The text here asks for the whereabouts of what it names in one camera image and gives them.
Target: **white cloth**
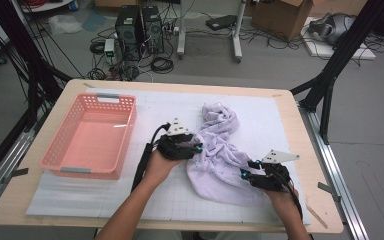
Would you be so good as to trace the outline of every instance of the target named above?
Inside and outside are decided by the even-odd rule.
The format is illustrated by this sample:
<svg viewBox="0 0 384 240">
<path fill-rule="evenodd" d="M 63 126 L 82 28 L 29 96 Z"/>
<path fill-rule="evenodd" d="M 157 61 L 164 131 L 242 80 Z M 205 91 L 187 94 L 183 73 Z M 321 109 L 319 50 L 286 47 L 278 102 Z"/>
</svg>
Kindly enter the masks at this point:
<svg viewBox="0 0 384 240">
<path fill-rule="evenodd" d="M 239 127 L 235 112 L 217 103 L 204 105 L 202 116 L 204 124 L 196 133 L 195 141 L 203 143 L 203 151 L 187 164 L 187 174 L 195 192 L 211 201 L 262 206 L 263 192 L 241 179 L 240 168 L 249 169 L 250 158 L 228 142 L 229 135 Z"/>
</svg>

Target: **desktop computer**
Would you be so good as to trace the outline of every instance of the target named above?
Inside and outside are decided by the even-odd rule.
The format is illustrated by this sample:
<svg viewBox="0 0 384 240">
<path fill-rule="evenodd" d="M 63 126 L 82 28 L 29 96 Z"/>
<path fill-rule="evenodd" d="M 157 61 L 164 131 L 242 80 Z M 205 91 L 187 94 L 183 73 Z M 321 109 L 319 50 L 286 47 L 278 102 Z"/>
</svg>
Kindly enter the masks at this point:
<svg viewBox="0 0 384 240">
<path fill-rule="evenodd" d="M 162 21 L 157 6 L 142 8 L 148 53 L 164 52 Z"/>
<path fill-rule="evenodd" d="M 122 60 L 139 61 L 140 47 L 145 41 L 140 9 L 137 5 L 124 5 L 120 8 L 115 30 L 121 48 Z"/>
</svg>

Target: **cardboard box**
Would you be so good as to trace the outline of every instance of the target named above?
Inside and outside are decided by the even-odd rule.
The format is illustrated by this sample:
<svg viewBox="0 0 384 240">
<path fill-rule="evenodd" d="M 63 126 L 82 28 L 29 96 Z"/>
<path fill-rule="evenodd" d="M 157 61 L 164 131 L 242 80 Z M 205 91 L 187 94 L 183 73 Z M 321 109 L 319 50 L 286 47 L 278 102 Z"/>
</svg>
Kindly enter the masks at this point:
<svg viewBox="0 0 384 240">
<path fill-rule="evenodd" d="M 367 0 L 329 0 L 314 6 L 311 9 L 310 16 L 322 18 L 328 12 L 341 12 L 351 16 L 357 16 L 366 2 Z"/>
<path fill-rule="evenodd" d="M 95 6 L 101 8 L 120 8 L 123 5 L 142 6 L 142 0 L 95 0 Z"/>
<path fill-rule="evenodd" d="M 254 10 L 255 10 L 255 5 L 256 4 L 253 4 L 251 0 L 246 0 L 244 16 L 252 17 L 252 14 L 254 13 Z"/>
<path fill-rule="evenodd" d="M 252 25 L 273 36 L 291 41 L 300 35 L 314 5 L 324 0 L 275 0 L 255 6 Z"/>
</svg>

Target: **wooden table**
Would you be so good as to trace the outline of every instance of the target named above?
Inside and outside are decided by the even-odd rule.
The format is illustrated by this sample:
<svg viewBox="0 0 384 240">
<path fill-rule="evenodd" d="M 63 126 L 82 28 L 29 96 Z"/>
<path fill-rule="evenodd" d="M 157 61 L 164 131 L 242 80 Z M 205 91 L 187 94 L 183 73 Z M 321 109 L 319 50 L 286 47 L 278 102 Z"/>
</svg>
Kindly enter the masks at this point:
<svg viewBox="0 0 384 240">
<path fill-rule="evenodd" d="M 202 85 L 158 84 L 137 82 L 110 82 L 72 80 L 65 87 L 54 109 L 36 136 L 19 169 L 29 168 L 27 175 L 14 177 L 0 198 L 0 225 L 102 227 L 106 219 L 82 217 L 36 217 L 25 214 L 36 191 L 43 170 L 39 160 L 44 155 L 52 137 L 78 93 L 88 88 L 129 89 L 143 91 L 172 91 L 180 93 L 227 94 L 273 98 L 280 112 L 291 152 L 300 153 L 295 162 L 301 187 L 306 194 L 306 204 L 311 217 L 307 230 L 311 233 L 340 233 L 342 220 L 331 194 L 319 189 L 318 182 L 326 184 L 318 158 L 292 94 L 287 90 L 219 87 Z M 186 222 L 141 220 L 138 228 L 178 229 L 197 231 L 259 231 L 284 232 L 283 227 L 260 224 Z"/>
</svg>

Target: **black metal frame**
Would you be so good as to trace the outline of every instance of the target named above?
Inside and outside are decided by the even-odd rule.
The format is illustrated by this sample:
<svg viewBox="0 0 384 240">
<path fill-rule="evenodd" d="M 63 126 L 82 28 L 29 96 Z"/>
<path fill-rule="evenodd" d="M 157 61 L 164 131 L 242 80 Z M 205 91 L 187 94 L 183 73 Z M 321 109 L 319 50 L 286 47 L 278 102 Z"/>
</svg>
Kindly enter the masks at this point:
<svg viewBox="0 0 384 240">
<path fill-rule="evenodd" d="M 43 58 L 10 0 L 0 1 L 0 26 L 24 60 L 25 65 L 20 68 L 18 64 L 23 63 L 16 62 L 10 57 L 10 51 L 1 39 L 0 47 L 8 55 L 17 74 L 28 80 L 29 85 L 27 92 L 28 108 L 0 145 L 1 163 L 18 136 L 23 131 L 29 131 L 36 124 L 38 109 L 42 104 L 44 102 L 55 103 L 62 93 L 62 88 L 55 77 L 63 82 L 70 81 L 72 77 L 59 71 Z"/>
<path fill-rule="evenodd" d="M 296 95 L 310 89 L 307 96 L 299 101 L 300 107 L 309 112 L 315 112 L 323 99 L 320 135 L 325 144 L 329 144 L 328 126 L 335 81 L 382 16 L 384 0 L 368 0 L 322 72 L 312 80 L 290 90 Z"/>
</svg>

